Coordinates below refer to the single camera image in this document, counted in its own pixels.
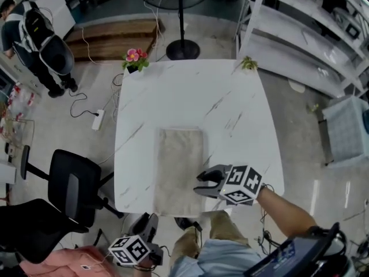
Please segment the person's khaki trousers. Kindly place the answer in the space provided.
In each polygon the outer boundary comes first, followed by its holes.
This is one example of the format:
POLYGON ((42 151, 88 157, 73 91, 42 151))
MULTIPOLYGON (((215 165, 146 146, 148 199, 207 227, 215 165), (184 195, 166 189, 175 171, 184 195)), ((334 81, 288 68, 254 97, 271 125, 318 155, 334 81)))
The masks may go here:
MULTIPOLYGON (((226 211, 215 211, 210 213, 210 239, 233 241, 245 248, 250 248, 248 239, 245 238, 231 220, 226 211)), ((189 227, 184 234, 175 242, 170 257, 170 267, 184 257, 196 259, 201 252, 198 243, 197 229, 189 227)))

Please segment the person's right forearm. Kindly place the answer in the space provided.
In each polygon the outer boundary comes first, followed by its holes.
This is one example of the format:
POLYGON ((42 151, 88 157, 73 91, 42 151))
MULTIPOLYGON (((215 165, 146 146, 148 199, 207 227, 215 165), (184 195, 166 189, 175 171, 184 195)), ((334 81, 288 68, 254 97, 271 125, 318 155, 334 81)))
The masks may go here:
POLYGON ((263 186, 259 191, 257 202, 288 238, 303 235, 317 225, 308 212, 282 198, 266 186, 263 186))

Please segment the beige towel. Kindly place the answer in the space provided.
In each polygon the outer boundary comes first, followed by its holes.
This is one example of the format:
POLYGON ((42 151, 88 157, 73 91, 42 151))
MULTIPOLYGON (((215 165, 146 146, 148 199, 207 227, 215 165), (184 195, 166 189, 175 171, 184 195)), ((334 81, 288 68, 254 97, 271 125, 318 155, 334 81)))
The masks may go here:
POLYGON ((198 127, 156 129, 154 213, 185 218, 200 215, 204 199, 194 188, 204 169, 206 142, 198 127))

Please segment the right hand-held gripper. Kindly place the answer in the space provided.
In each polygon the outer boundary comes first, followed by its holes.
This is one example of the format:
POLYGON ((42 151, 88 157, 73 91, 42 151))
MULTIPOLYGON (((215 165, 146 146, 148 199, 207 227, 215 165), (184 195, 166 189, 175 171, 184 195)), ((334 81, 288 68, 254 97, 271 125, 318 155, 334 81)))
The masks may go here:
POLYGON ((199 186, 193 191, 200 196, 220 198, 234 205, 252 204, 262 185, 262 175, 248 165, 231 166, 229 171, 228 166, 213 166, 198 174, 197 180, 215 183, 225 180, 221 189, 199 186))

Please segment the person's left black shoe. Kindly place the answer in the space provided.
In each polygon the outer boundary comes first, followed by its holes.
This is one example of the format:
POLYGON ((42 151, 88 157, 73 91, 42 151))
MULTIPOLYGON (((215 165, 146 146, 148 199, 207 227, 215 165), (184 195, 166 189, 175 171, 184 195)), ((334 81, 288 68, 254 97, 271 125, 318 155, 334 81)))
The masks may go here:
POLYGON ((174 218, 174 219, 177 226, 183 231, 185 231, 189 227, 195 227, 199 232, 202 231, 202 227, 196 221, 192 221, 189 218, 174 218))

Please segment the wooden step platform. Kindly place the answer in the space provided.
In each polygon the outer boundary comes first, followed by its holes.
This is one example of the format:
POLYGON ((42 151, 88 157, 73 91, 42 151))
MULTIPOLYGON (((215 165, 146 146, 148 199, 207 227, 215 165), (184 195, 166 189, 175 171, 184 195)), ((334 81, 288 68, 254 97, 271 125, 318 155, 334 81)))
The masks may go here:
POLYGON ((76 28, 65 42, 76 62, 118 61, 131 48, 149 53, 160 31, 160 19, 119 21, 76 28))

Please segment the small green plant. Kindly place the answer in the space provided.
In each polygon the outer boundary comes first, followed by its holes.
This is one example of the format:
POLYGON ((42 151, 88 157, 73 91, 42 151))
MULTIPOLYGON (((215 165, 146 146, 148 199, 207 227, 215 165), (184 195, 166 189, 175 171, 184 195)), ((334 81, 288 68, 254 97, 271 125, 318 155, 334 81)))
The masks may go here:
POLYGON ((249 56, 245 56, 241 63, 240 63, 240 67, 242 70, 257 70, 258 69, 258 63, 257 61, 253 60, 251 57, 249 56))

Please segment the cluster of clear water jugs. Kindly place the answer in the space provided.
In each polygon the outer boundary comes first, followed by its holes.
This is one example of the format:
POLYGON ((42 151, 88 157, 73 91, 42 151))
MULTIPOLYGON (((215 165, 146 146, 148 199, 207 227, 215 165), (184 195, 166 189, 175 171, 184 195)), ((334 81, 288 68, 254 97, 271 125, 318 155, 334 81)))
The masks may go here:
POLYGON ((7 109, 12 118, 18 120, 26 117, 35 101, 36 94, 27 86, 17 83, 8 98, 7 109))

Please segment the white cabinet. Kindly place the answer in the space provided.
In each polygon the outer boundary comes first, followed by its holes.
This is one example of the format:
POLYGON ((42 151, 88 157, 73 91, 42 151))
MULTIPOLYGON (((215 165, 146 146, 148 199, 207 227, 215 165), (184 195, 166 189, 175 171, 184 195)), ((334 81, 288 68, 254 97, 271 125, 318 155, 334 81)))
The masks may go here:
POLYGON ((76 22, 66 0, 35 0, 36 4, 52 22, 55 33, 64 39, 73 30, 76 22))

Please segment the person's left forearm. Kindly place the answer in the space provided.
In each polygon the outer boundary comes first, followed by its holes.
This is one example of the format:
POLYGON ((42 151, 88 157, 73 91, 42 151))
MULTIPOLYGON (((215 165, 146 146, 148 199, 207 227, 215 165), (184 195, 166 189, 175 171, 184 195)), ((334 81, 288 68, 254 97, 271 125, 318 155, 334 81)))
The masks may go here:
POLYGON ((152 277, 153 268, 150 266, 134 265, 133 277, 152 277))

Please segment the side table with pale cloth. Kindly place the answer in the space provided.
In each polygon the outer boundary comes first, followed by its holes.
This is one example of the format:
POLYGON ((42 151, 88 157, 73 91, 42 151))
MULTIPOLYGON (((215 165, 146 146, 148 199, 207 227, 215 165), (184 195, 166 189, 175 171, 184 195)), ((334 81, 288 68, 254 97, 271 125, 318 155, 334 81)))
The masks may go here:
POLYGON ((332 153, 326 167, 352 166, 369 159, 369 130, 363 119, 365 112, 369 113, 369 103, 355 96, 332 99, 322 110, 332 153))

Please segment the white power strip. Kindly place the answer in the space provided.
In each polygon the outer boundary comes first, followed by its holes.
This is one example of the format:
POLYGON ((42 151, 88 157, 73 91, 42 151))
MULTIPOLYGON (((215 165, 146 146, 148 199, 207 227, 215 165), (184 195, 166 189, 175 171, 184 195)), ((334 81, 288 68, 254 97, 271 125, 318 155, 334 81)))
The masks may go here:
POLYGON ((95 118, 92 123, 92 130, 94 131, 100 130, 102 123, 103 123, 105 113, 106 112, 104 110, 97 110, 97 112, 95 113, 95 118))

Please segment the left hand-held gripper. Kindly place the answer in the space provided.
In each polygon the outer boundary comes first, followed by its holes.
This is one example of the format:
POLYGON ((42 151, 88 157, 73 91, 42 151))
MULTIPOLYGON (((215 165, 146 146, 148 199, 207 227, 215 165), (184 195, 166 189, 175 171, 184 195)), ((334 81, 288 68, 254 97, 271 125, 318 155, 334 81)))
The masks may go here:
POLYGON ((163 264, 163 250, 153 243, 159 218, 144 213, 129 228, 127 234, 117 238, 108 248, 120 265, 139 265, 146 257, 153 265, 163 264))

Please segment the white round floor disc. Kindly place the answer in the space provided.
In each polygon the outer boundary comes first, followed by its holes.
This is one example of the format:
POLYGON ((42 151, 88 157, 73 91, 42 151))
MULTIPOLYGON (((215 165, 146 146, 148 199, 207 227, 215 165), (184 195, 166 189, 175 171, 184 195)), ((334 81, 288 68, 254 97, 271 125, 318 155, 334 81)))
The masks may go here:
POLYGON ((289 83, 290 87, 298 93, 304 93, 305 90, 306 90, 306 86, 304 84, 301 84, 301 83, 299 83, 295 80, 292 80, 290 78, 288 79, 288 83, 289 83))

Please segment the person's light blue shirt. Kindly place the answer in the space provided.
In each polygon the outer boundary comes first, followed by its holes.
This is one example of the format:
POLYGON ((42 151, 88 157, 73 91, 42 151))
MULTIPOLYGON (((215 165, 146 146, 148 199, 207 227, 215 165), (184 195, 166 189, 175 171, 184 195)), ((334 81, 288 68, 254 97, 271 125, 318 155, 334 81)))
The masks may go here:
POLYGON ((171 266, 168 277, 244 277, 263 258, 247 245, 209 239, 197 258, 182 256, 171 266))

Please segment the black mesh office chair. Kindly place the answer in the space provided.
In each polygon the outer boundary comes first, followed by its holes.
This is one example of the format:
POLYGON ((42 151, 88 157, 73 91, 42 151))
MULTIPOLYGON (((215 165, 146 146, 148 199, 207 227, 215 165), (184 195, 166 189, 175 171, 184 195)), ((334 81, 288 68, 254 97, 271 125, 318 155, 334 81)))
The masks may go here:
POLYGON ((30 147, 22 152, 20 174, 32 173, 48 182, 48 199, 34 199, 0 207, 0 252, 16 253, 39 264, 70 233, 85 234, 93 226, 95 213, 106 208, 119 219, 124 214, 99 196, 100 188, 114 177, 101 177, 101 167, 80 155, 57 149, 50 170, 45 173, 31 165, 30 147))

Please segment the pink flower pot plant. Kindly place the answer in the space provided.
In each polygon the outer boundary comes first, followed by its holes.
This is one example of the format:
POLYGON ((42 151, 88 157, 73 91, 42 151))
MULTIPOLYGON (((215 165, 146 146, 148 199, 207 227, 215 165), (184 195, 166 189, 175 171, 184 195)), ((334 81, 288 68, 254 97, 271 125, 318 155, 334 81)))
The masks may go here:
POLYGON ((127 51, 127 54, 123 56, 123 69, 127 69, 129 73, 136 71, 141 72, 144 68, 149 66, 148 54, 143 52, 140 48, 131 48, 127 51))

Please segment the grey appliance with black screen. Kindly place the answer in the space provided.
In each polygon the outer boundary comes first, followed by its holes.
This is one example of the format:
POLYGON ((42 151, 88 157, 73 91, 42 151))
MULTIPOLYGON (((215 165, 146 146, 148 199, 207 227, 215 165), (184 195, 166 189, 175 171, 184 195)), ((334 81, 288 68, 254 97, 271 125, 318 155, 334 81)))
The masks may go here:
POLYGON ((352 39, 357 39, 359 37, 362 31, 361 26, 348 11, 342 8, 334 8, 332 13, 336 23, 343 31, 352 39))

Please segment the white shelving rack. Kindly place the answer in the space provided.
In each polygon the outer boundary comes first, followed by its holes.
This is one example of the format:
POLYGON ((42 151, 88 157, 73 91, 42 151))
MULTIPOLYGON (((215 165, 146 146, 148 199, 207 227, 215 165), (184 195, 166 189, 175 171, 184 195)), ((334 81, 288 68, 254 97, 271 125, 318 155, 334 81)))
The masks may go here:
POLYGON ((235 32, 236 57, 327 96, 369 91, 369 0, 244 0, 235 32), (336 23, 342 8, 361 26, 352 39, 336 23))

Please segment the pink cushion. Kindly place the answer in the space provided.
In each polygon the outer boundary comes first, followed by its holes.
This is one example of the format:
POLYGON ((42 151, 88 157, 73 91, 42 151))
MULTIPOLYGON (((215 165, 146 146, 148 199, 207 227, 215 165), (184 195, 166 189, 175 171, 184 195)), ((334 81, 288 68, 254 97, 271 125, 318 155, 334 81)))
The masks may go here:
POLYGON ((20 263, 27 277, 120 277, 95 246, 55 250, 40 264, 20 263), (84 270, 81 265, 90 266, 84 270))

